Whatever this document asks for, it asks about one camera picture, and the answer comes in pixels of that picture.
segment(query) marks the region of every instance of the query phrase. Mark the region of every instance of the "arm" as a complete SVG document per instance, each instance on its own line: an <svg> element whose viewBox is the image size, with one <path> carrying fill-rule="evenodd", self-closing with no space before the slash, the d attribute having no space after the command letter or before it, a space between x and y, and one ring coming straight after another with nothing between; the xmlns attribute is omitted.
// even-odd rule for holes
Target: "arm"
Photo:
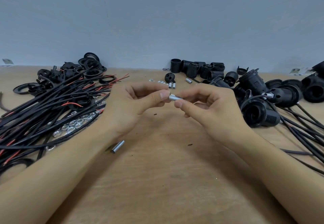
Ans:
<svg viewBox="0 0 324 224"><path fill-rule="evenodd" d="M95 123L0 186L1 223L45 223L98 155L134 128L145 110L170 92L158 83L117 84Z"/></svg>
<svg viewBox="0 0 324 224"><path fill-rule="evenodd" d="M177 100L175 107L254 169L299 224L323 223L324 178L253 132L232 90L198 84L178 96L184 100Z"/></svg>

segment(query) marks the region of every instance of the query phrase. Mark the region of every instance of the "table surface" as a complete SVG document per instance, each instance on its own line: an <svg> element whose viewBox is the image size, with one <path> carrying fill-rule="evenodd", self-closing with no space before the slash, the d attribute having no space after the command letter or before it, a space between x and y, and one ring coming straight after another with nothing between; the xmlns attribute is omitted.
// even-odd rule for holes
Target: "table surface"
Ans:
<svg viewBox="0 0 324 224"><path fill-rule="evenodd" d="M40 68L0 68L5 107L33 98L14 94L12 89L34 82ZM108 69L107 73L119 77L129 73L123 81L134 82L163 80L167 72ZM265 81L302 78L260 75ZM173 94L195 84L185 78L176 74ZM323 104L300 103L324 122ZM306 150L282 125L255 131L276 147ZM95 161L48 223L295 223L245 162L212 140L195 120L184 118L173 103L146 111L124 140L116 154L105 152ZM297 157L323 169L309 156ZM0 183L23 169L18 165L8 170Z"/></svg>

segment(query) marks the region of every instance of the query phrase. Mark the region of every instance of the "wall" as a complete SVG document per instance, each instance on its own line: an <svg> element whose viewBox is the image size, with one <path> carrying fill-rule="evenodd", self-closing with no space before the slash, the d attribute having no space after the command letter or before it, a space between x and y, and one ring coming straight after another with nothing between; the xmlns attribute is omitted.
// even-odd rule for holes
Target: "wall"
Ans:
<svg viewBox="0 0 324 224"><path fill-rule="evenodd" d="M262 72L324 55L324 0L0 0L0 58L60 65L87 51L107 67L161 69L171 58Z"/></svg>

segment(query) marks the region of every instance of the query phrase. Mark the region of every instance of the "left hand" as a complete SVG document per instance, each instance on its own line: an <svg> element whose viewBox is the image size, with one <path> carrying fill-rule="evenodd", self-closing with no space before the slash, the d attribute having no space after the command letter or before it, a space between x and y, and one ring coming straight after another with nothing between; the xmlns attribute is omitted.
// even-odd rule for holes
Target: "left hand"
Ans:
<svg viewBox="0 0 324 224"><path fill-rule="evenodd" d="M168 86L156 82L125 82L113 86L106 99L100 122L113 129L118 136L131 131L144 111L169 103Z"/></svg>

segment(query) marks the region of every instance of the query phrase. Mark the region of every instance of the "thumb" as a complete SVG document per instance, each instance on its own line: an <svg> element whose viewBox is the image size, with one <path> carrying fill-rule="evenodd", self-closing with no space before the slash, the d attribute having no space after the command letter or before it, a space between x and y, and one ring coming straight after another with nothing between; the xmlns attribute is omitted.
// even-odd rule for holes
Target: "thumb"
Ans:
<svg viewBox="0 0 324 224"><path fill-rule="evenodd" d="M168 90L159 90L147 95L144 98L138 99L140 103L140 112L143 113L149 108L155 107L158 103L169 98L170 92Z"/></svg>
<svg viewBox="0 0 324 224"><path fill-rule="evenodd" d="M191 116L200 124L203 123L203 117L205 113L204 109L184 99L176 100L174 102L174 106L176 108L180 108L182 111L184 111L187 115Z"/></svg>

